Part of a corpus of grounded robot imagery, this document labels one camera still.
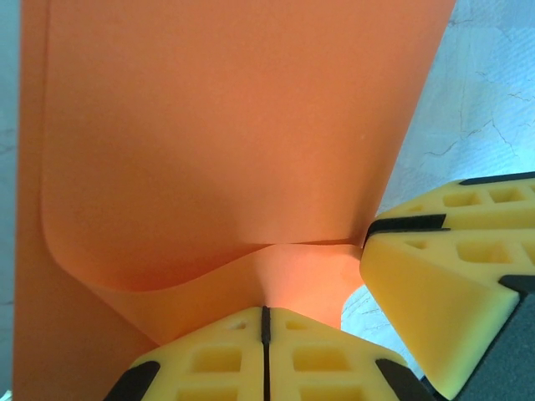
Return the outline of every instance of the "black plastic part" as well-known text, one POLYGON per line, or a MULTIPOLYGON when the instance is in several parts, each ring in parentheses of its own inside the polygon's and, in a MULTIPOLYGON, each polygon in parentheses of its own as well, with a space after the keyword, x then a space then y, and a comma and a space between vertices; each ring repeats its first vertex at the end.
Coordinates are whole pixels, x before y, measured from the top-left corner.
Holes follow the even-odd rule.
POLYGON ((260 339, 264 351, 264 401, 271 400, 271 380, 269 377, 269 343, 271 342, 271 311, 269 307, 262 307, 262 318, 260 322, 260 339))
POLYGON ((530 178, 535 178, 535 171, 529 171, 527 173, 494 175, 491 177, 469 178, 468 180, 461 181, 459 185, 490 184, 492 182, 528 180, 530 178))
POLYGON ((268 307, 262 307, 261 321, 262 344, 271 342, 271 313, 268 307))
POLYGON ((399 401, 434 401, 431 394, 409 368, 389 359, 378 359, 375 364, 399 401))
POLYGON ((535 400, 535 276, 504 276, 517 307, 496 335, 456 401, 535 400))
POLYGON ((380 232, 410 232, 410 231, 445 231, 442 228, 446 214, 423 215, 409 217, 393 217, 390 219, 378 219, 371 223, 366 233, 364 243, 373 234, 380 232))
POLYGON ((104 401, 141 401, 159 370, 160 364, 156 361, 145 362, 128 369, 106 395, 104 401))
POLYGON ((433 399, 436 401, 448 401, 447 398, 442 397, 433 387, 429 379, 424 376, 421 380, 421 383, 425 387, 425 389, 433 396, 433 399))

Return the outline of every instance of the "square hole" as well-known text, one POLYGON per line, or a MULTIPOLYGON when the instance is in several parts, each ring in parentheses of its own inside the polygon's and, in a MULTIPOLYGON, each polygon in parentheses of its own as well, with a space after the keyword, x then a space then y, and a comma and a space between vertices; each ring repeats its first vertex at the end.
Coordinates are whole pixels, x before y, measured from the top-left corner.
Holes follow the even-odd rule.
POLYGON ((458 194, 444 195, 442 200, 444 206, 447 207, 480 205, 482 203, 476 192, 459 192, 458 194))
POLYGON ((526 199, 517 188, 500 188, 489 190, 488 193, 494 203, 517 202, 526 199))
POLYGON ((184 388, 176 401, 237 401, 236 388, 184 388))
POLYGON ((239 372, 242 351, 238 347, 213 346, 198 350, 193 355, 193 373, 239 372))
POLYGON ((338 348, 311 345, 293 352, 293 368, 298 372, 342 372, 349 370, 349 365, 338 348))
POLYGON ((535 242, 529 243, 523 243, 522 247, 524 248, 524 251, 526 251, 527 255, 529 256, 529 259, 532 261, 532 265, 535 266, 535 242))
POLYGON ((405 241, 405 244, 408 246, 412 246, 413 248, 417 249, 426 249, 427 248, 427 242, 422 240, 408 240, 405 241))
POLYGON ((507 249, 500 242, 463 241, 457 244, 457 254, 471 263, 511 263, 507 249))
POLYGON ((364 401, 360 388, 352 386, 310 386, 299 392, 301 401, 364 401))

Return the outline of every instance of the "gray surface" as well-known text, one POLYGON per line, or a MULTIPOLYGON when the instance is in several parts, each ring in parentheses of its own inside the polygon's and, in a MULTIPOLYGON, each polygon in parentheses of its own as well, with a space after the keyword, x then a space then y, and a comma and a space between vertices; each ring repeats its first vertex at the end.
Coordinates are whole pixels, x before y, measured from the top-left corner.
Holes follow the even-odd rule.
MULTIPOLYGON (((382 211, 450 180, 535 170, 533 53, 533 0, 458 0, 382 211)), ((346 303, 342 328, 401 353, 421 375, 366 288, 346 303)))
MULTIPOLYGON (((18 0, 0 0, 0 394, 11 375, 18 26, 18 0)), ((449 180, 535 170, 534 43, 532 0, 459 0, 382 209, 449 180)), ((343 327, 410 358, 365 289, 343 327)))

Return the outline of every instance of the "orange sheet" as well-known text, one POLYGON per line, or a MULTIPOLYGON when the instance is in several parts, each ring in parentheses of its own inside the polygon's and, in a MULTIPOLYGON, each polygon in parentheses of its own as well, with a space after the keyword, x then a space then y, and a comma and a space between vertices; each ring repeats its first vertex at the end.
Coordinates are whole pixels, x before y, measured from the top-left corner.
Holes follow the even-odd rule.
POLYGON ((359 244, 452 4, 23 2, 16 397, 251 304, 339 324, 355 248, 272 244, 359 244))

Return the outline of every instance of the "yellow foam block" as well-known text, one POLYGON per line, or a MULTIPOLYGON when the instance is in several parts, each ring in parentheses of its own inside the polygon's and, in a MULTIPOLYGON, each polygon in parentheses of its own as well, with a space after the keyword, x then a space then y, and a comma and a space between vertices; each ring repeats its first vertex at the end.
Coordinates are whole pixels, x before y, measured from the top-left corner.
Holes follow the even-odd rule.
POLYGON ((453 181, 427 192, 380 214, 377 219, 444 213, 444 228, 535 227, 535 178, 477 185, 461 182, 453 181))
POLYGON ((518 303, 498 280, 535 275, 535 230, 376 234, 361 274, 428 379, 453 398, 518 303))
POLYGON ((388 349, 287 309, 271 310, 271 399, 276 401, 398 401, 375 365, 388 349))
POLYGON ((160 364, 143 401, 262 401, 261 311, 246 309, 136 360, 132 367, 160 364))

